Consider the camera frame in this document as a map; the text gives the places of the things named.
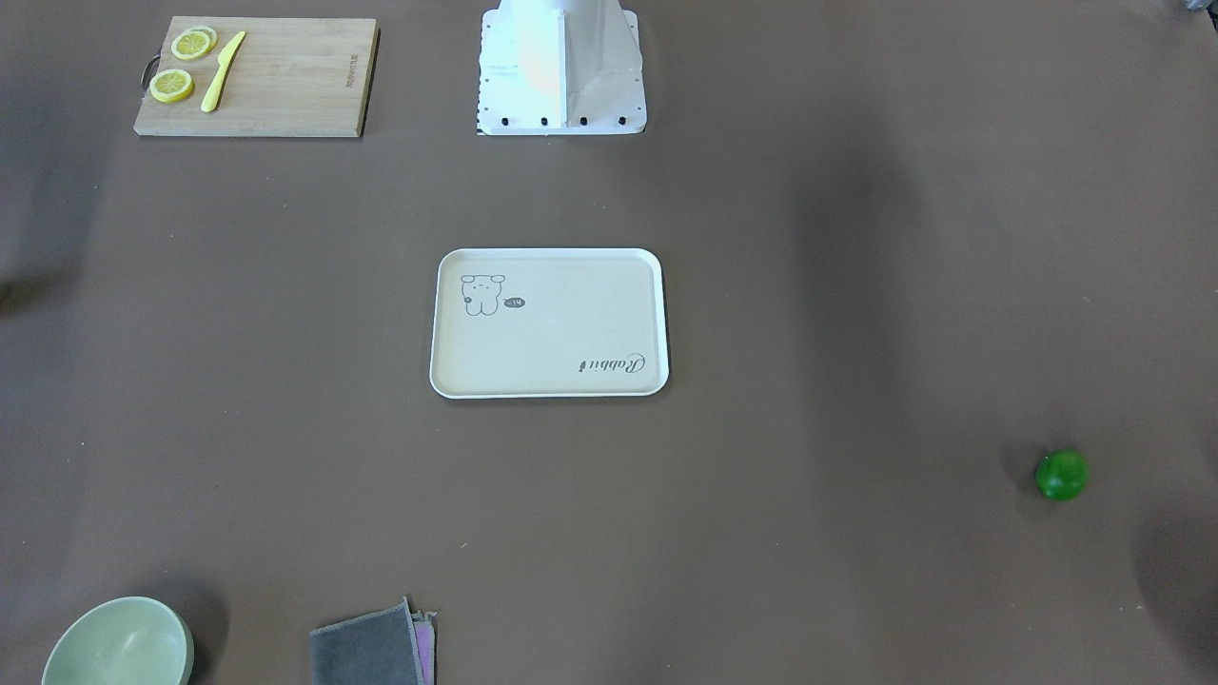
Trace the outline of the green lime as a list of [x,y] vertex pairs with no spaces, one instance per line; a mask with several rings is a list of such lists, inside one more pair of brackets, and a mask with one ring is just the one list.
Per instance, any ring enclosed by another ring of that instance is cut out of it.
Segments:
[[1089,484],[1090,466],[1079,451],[1061,449],[1045,455],[1032,477],[1044,499],[1071,501]]

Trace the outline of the cream rabbit tray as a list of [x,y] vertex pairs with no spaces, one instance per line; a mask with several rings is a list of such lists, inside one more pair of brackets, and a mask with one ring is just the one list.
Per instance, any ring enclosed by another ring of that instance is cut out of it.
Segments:
[[460,247],[438,263],[429,379],[451,400],[650,396],[670,377],[644,247]]

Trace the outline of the pink folded cloth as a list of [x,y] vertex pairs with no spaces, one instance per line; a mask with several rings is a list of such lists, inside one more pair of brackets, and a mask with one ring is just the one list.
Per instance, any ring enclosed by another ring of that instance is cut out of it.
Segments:
[[415,612],[412,618],[412,626],[415,637],[415,650],[418,652],[419,665],[421,665],[421,684],[434,685],[436,673],[436,635],[435,613]]

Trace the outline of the grey folded cloth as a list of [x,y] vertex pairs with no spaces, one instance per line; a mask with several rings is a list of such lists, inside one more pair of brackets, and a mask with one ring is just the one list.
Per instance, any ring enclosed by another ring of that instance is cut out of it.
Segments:
[[309,633],[313,684],[421,684],[408,598]]

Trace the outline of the bamboo cutting board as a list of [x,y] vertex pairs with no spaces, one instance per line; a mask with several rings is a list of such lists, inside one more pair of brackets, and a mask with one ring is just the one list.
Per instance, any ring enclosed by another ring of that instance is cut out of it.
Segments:
[[[218,44],[208,56],[181,61],[171,40],[181,30],[209,26]],[[238,30],[247,37],[236,52],[214,112],[200,105],[217,59]],[[180,104],[145,96],[134,130],[143,137],[358,138],[363,133],[380,27],[373,18],[263,18],[188,16],[171,18],[161,69],[188,69],[195,90]]]

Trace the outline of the yellow plastic knife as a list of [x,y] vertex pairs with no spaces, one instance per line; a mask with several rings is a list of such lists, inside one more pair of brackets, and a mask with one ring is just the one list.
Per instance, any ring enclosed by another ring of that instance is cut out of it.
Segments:
[[219,106],[219,100],[222,99],[223,91],[227,87],[227,76],[231,67],[231,61],[234,61],[236,52],[240,50],[241,44],[247,37],[247,30],[238,30],[238,33],[227,41],[225,48],[222,48],[217,59],[217,69],[212,80],[209,80],[208,88],[203,94],[200,110],[203,113],[214,112]]

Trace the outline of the lemon slice lower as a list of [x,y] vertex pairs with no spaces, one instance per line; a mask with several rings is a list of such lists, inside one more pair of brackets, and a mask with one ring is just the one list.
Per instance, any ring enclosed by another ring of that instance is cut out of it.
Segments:
[[188,69],[160,69],[149,78],[147,95],[157,104],[180,104],[195,90],[195,79]]

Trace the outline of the lemon slice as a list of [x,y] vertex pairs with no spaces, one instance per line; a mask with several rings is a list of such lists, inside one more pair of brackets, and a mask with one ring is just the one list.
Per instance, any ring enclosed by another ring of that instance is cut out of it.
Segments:
[[149,78],[147,95],[157,104],[180,104],[195,90],[195,79],[188,69],[160,69]]
[[213,27],[195,26],[171,40],[171,52],[181,61],[194,61],[208,56],[217,41],[218,33]]

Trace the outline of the lemon slice upper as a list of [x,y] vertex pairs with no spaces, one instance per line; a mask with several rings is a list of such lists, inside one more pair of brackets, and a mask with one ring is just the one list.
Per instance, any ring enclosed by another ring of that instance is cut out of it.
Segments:
[[218,33],[213,27],[195,26],[171,40],[171,52],[181,61],[194,61],[208,56],[217,41]]

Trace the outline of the pale green bowl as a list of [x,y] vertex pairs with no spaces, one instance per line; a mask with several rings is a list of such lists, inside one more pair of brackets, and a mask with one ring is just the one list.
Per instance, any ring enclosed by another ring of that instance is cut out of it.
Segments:
[[61,636],[43,684],[188,684],[195,665],[186,620],[164,602],[125,596],[101,603]]

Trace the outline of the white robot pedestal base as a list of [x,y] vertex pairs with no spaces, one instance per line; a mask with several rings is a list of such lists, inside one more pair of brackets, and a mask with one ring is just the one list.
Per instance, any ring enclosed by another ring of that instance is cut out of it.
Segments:
[[618,1],[501,1],[481,18],[484,137],[646,130],[639,22]]

